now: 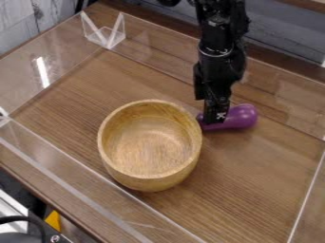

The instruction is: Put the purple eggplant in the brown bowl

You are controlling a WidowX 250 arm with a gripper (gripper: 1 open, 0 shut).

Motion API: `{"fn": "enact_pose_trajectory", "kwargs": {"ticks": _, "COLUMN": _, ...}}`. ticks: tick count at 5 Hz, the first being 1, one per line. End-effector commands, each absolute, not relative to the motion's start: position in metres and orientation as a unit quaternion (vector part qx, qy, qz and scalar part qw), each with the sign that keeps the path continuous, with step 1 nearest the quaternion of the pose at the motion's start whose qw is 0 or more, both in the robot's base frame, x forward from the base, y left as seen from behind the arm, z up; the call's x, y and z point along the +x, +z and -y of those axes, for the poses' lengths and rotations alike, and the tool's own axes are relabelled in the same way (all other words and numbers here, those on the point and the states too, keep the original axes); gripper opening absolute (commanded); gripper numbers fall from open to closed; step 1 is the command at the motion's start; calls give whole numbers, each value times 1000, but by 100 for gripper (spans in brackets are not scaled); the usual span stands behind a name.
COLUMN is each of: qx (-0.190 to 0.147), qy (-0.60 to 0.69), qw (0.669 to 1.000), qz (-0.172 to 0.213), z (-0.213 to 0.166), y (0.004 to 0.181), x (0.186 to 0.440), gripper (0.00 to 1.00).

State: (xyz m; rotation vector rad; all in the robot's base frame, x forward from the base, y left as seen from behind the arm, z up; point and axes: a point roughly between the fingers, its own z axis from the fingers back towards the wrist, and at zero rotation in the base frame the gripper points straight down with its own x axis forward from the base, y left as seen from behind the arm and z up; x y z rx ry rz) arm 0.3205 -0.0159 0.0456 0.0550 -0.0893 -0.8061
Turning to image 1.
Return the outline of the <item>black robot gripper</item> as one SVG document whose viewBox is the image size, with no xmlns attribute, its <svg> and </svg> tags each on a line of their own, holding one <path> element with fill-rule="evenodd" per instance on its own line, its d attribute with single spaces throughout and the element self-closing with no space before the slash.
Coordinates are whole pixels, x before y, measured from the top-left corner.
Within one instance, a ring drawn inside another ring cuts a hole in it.
<svg viewBox="0 0 325 243">
<path fill-rule="evenodd" d="M 243 79 L 247 68 L 245 49 L 233 46 L 231 50 L 219 52 L 208 47 L 199 47 L 199 63 L 193 67 L 195 97 L 205 100 L 204 123 L 224 123 L 231 109 L 231 102 L 219 103 L 207 100 L 207 85 L 217 97 L 227 100 L 232 96 L 232 86 Z"/>
</svg>

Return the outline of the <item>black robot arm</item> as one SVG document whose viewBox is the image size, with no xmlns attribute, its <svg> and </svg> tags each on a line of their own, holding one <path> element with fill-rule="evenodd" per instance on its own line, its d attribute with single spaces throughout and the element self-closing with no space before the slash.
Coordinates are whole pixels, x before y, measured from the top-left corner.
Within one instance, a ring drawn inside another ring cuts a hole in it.
<svg viewBox="0 0 325 243">
<path fill-rule="evenodd" d="M 205 102 L 203 122 L 224 123 L 231 111 L 233 85 L 244 77 L 243 43 L 251 19 L 245 0 L 188 0 L 201 29 L 199 62 L 193 67 L 195 97 Z"/>
</svg>

